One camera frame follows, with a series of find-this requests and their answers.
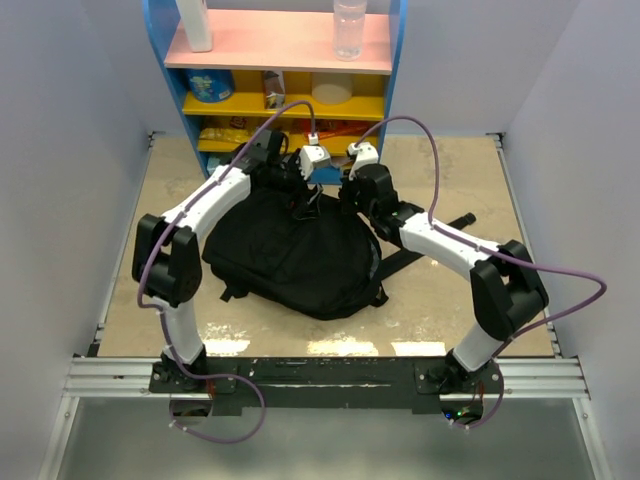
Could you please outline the black backpack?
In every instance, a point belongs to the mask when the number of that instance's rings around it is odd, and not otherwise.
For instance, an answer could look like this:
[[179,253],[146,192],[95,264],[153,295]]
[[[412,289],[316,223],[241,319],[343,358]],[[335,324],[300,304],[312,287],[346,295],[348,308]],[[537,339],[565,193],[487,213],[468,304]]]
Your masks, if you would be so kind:
[[285,192],[257,189],[209,233],[202,260],[226,288],[223,301],[255,294],[321,321],[348,318],[388,297],[383,282],[420,259],[384,256],[377,236],[338,199],[321,195],[297,219]]

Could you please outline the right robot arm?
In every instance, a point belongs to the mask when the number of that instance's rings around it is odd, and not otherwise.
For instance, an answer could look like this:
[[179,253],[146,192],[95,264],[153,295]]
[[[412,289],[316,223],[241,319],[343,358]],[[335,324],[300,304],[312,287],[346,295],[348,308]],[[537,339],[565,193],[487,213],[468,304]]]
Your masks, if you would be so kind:
[[475,324],[428,374],[440,392],[469,392],[507,340],[548,306],[548,293],[528,267],[531,257],[522,243],[482,240],[431,218],[399,199],[386,166],[355,162],[342,179],[339,198],[363,214],[380,239],[429,257],[469,282]]

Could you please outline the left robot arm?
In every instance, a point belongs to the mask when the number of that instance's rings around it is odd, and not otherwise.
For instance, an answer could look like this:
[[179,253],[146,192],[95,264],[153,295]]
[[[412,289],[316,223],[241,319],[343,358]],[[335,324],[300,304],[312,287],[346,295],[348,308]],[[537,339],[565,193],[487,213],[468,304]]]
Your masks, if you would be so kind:
[[276,131],[258,129],[185,200],[160,216],[146,214],[139,220],[132,262],[136,301],[158,316],[164,337],[152,370],[154,381],[196,392],[217,377],[208,371],[196,324],[194,296],[203,276],[200,244],[257,187],[285,181],[306,186],[312,172],[329,159],[314,134],[289,156],[282,156],[280,148]]

